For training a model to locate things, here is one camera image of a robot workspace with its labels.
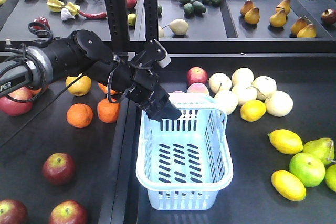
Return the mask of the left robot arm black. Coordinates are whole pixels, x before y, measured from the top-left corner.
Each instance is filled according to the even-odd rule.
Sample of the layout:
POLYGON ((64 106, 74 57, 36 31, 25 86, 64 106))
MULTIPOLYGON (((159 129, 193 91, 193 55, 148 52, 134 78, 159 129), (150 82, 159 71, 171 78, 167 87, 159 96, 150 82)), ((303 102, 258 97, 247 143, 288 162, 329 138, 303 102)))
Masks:
POLYGON ((128 98, 156 121, 181 116, 153 70, 154 63, 166 67, 171 61, 157 39, 148 39, 145 49, 128 61, 92 31, 76 30, 66 38, 56 39, 41 23, 32 22, 28 29, 38 36, 30 46, 13 48, 10 40, 6 41, 5 50, 12 55, 1 63, 1 96, 9 96, 24 86, 45 89, 64 77, 84 74, 116 92, 107 95, 111 103, 128 98))

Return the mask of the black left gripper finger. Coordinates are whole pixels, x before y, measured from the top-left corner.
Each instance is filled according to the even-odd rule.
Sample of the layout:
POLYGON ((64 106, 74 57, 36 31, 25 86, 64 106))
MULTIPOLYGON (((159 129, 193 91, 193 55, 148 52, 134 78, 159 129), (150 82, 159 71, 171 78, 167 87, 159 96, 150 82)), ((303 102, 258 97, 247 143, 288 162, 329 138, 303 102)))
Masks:
POLYGON ((170 101, 167 102, 164 108, 166 108, 169 111, 169 116, 167 119, 177 120, 182 115, 182 112, 170 101))
POLYGON ((147 116, 151 120, 160 121, 168 118, 169 111, 166 108, 157 111, 148 111, 147 116))

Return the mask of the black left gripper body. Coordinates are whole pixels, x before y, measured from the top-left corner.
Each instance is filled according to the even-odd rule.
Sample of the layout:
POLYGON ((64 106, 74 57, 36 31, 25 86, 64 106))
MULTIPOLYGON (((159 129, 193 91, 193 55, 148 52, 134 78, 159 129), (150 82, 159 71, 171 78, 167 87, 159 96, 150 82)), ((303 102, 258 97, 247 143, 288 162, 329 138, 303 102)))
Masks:
POLYGON ((169 101, 169 95, 160 86, 159 76, 154 71, 154 65, 166 54, 166 49, 155 40, 149 49, 144 49, 128 62, 133 69, 133 89, 129 90, 128 98, 146 113, 163 109, 169 101))

